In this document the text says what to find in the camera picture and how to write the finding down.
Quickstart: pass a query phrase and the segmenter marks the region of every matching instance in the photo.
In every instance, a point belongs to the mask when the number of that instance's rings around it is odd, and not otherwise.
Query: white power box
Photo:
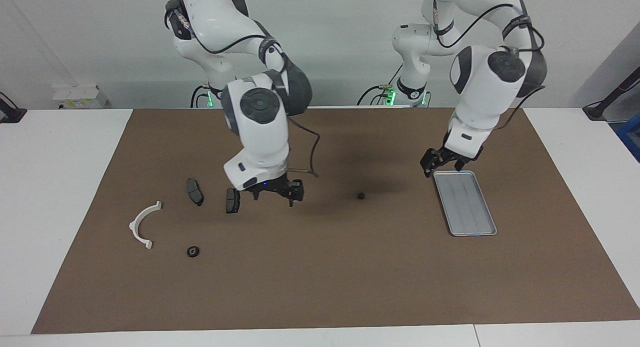
[[[58,110],[62,108],[105,108],[109,101],[96,85],[54,88],[53,101]]]

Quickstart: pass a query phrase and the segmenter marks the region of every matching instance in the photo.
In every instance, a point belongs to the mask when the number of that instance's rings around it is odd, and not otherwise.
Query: blue plastic crate
[[[615,133],[633,157],[640,162],[640,113],[629,119]]]

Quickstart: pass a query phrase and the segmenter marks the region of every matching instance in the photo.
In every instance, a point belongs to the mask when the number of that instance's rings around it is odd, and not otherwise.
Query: gray rectangular tray
[[[475,173],[436,171],[433,179],[453,236],[493,236],[498,233]]]

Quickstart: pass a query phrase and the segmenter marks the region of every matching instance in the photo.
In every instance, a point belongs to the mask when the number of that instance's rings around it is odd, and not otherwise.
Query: wall
[[[187,107],[204,74],[174,51],[163,24],[168,0],[0,0],[0,88],[27,108],[50,108],[50,85],[96,83],[116,108]],[[571,96],[640,21],[638,0],[525,0],[546,37],[548,88],[528,107],[565,107]],[[354,104],[400,65],[396,26],[421,23],[421,0],[247,0],[252,18],[279,39],[311,79],[313,105]],[[34,33],[25,34],[22,12]],[[456,18],[468,26],[470,16]],[[37,37],[43,44],[38,46]],[[499,32],[481,21],[467,43],[496,46]],[[238,76],[263,71],[258,60],[231,58]],[[452,57],[434,58],[432,104],[452,106]]]
[[[571,107],[583,107],[601,101],[640,67],[640,23],[611,52],[606,60],[578,89]],[[628,120],[640,113],[640,87],[623,94],[606,108],[609,121]]]

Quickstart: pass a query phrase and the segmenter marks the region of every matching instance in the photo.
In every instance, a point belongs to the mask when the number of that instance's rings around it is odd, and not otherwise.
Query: small black round object
[[[194,258],[200,254],[200,249],[198,246],[191,246],[187,249],[187,256],[190,258]]]

